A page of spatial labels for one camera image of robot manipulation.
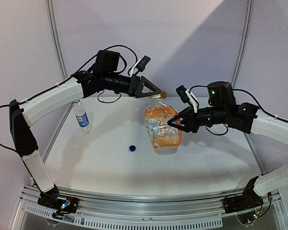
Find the white bottle cap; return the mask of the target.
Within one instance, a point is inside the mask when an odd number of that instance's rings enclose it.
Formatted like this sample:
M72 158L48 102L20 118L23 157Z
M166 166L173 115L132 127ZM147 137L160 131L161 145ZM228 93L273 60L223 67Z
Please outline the white bottle cap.
M152 99L161 98L161 95L160 95L160 94L158 94L158 95L152 95L150 98L152 98Z

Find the crushed orange label bottle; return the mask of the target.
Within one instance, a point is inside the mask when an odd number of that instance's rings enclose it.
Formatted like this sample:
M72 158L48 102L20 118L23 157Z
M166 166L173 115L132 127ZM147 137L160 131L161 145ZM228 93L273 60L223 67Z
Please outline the crushed orange label bottle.
M167 124L175 115L175 109L162 98L151 98L144 112L144 125L155 149L176 148L180 145L182 131Z

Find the blue bottle cap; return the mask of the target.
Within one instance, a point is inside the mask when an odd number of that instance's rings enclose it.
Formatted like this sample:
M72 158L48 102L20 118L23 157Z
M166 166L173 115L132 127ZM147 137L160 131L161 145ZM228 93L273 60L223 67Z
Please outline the blue bottle cap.
M129 151L130 151L130 152L136 151L136 146L135 146L135 145L130 145L130 146L129 146Z

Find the clear bottle blue label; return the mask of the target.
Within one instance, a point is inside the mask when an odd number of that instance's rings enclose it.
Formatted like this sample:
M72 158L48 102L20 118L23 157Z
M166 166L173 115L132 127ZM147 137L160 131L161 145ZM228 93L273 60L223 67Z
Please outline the clear bottle blue label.
M78 125L83 134L88 135L91 133L90 122L86 113L84 104L78 100L73 102L73 112L77 119Z

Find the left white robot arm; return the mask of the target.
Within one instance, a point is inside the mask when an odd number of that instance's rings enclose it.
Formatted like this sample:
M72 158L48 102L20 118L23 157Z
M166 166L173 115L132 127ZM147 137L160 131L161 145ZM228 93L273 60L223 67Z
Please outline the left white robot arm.
M56 109L104 90L133 98L149 97L161 92L147 78L138 76L151 60L148 56L136 60L129 76L123 76L117 71L121 55L110 47L98 51L93 59L95 63L88 70L79 69L49 89L21 102L13 100L6 105L9 109L10 133L14 143L12 151L19 155L40 190L40 196L52 208L62 204L62 197L46 172L31 127Z

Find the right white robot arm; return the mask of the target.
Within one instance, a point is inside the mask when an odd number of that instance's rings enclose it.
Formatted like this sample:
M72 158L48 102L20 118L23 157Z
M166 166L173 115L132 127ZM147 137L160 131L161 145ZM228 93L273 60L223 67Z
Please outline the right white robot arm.
M235 89L229 82L213 82L206 88L209 106L200 108L191 89L179 86L176 91L182 102L188 103L189 107L179 112L167 124L186 133L197 133L200 127L223 124L228 128L268 137L288 146L288 120L267 112L259 102L237 104ZM261 197L285 185L288 185L288 163L267 175L250 179L238 199L238 205L248 209L259 203Z

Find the small brown bottle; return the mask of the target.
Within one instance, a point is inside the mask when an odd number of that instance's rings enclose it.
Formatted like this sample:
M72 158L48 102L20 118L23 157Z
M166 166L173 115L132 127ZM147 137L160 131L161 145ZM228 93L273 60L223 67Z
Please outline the small brown bottle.
M163 98L163 99L165 99L167 97L167 93L163 92L163 91L161 91L160 95L161 95L161 98Z

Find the aluminium front rail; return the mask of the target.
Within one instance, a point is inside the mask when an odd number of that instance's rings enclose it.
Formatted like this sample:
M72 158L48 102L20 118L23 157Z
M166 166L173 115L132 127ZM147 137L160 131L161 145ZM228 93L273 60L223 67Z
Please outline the aluminium front rail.
M224 198L241 190L199 195L109 195L61 188L79 199L75 213L62 220L52 209L38 205L39 191L26 185L20 195L14 230L288 230L278 192L263 207L225 212Z

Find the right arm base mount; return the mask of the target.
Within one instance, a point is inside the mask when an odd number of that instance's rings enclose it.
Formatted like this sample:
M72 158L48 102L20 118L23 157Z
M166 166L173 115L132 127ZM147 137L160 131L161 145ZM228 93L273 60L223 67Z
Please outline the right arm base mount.
M224 206L224 210L226 214L244 211L247 209L259 207L258 211L248 218L247 220L252 221L261 218L264 216L270 209L272 203L272 193L267 193L267 198L269 201L269 205L264 211L263 209L263 199L259 196L253 189L245 188L241 195L228 195L225 196L222 200L222 204Z

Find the right aluminium corner post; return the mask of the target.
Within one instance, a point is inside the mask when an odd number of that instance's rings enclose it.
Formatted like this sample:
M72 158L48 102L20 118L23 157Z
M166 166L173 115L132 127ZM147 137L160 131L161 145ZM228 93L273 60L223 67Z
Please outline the right aluminium corner post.
M241 38L241 42L239 45L239 51L238 51L237 60L236 60L235 67L234 67L233 77L231 80L231 84L233 87L236 86L237 81L238 81L239 73L242 67L243 58L244 58L244 54L246 50L247 39L249 36L250 27L251 27L254 1L247 0L246 3L247 5L246 5L246 13L245 13L245 19L244 19L244 26L243 26L243 31L242 31L242 38Z

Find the aluminium corner post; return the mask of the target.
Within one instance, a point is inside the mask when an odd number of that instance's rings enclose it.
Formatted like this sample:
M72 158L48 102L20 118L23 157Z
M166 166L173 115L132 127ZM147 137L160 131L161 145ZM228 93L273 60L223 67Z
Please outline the aluminium corner post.
M58 62L58 66L59 66L62 79L65 79L67 78L67 72L66 72L66 67L65 67L65 63L64 63L64 59L62 55L61 45L60 45L56 21L55 21L55 11L54 11L54 6L53 6L53 1L46 0L45 3L46 3L46 10L48 14L51 37L52 37L53 44L54 44L56 59Z
M244 26L243 26L243 31L242 31L242 38L241 38L241 42L239 45L239 51L238 51L237 60L236 60L235 67L234 67L233 77L231 80L231 84L233 87L236 86L237 81L238 81L239 73L242 67L243 58L244 58L244 54L246 50L247 39L249 36L250 27L251 27L254 1L247 0L246 3L247 5L246 5L246 13L245 13L245 19L244 19Z

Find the left aluminium corner post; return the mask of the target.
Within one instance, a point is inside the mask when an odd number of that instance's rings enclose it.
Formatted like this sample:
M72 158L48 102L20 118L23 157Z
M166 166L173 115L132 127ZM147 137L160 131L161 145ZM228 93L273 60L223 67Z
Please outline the left aluminium corner post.
M54 6L53 6L53 1L46 0L45 3L46 3L46 10L48 14L51 37L52 37L53 44L54 44L56 59L58 62L58 66L59 66L62 79L65 79L67 78L67 72L66 72L66 67L65 67L65 63L64 63L64 59L62 55L61 45L60 45L56 21L55 21L55 11L54 11Z

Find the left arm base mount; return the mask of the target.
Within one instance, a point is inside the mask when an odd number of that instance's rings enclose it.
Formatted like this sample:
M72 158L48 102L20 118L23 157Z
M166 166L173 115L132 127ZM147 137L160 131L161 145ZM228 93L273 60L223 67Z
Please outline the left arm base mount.
M54 187L48 192L41 192L37 204L55 209L52 218L62 220L67 214L76 214L79 199L72 196L62 196Z

